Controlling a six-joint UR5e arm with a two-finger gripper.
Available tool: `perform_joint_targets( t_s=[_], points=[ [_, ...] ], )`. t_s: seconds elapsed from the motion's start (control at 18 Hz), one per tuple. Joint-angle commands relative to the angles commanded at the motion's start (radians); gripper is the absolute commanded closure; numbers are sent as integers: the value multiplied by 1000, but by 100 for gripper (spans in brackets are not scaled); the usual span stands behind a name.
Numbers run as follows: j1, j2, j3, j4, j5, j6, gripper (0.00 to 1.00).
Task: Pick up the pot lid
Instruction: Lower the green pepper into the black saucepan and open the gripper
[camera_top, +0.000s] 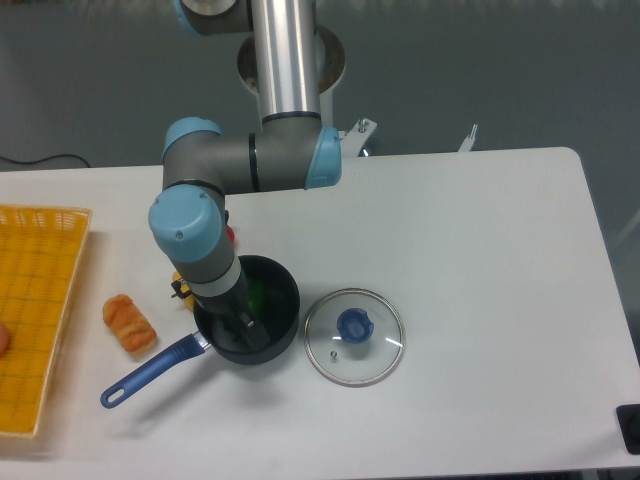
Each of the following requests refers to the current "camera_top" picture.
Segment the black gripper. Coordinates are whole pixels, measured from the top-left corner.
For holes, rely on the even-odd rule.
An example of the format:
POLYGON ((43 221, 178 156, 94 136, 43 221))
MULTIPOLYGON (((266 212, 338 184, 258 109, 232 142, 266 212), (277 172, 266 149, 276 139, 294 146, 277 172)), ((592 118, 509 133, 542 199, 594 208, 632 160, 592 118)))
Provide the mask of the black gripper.
POLYGON ((246 275, 240 272, 235 281, 224 285, 214 283, 216 295, 195 295, 197 307, 194 317, 203 334, 213 331, 214 323, 221 322, 231 330, 241 333, 250 351, 260 351, 271 341, 270 335, 259 319, 255 318, 247 303, 248 282, 246 275))

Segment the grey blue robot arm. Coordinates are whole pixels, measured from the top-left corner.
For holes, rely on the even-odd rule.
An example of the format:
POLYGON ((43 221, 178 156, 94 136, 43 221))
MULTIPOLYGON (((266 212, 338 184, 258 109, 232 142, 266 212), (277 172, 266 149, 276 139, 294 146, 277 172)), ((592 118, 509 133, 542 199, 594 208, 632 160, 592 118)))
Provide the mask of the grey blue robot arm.
POLYGON ((339 133, 322 123, 312 1, 177 1, 179 20, 199 35, 254 37, 261 130, 225 137, 207 119, 170 126, 163 191, 149 211, 159 248, 197 304, 253 350, 271 336, 251 312, 241 262, 226 231, 232 194, 313 189, 341 177, 339 133))

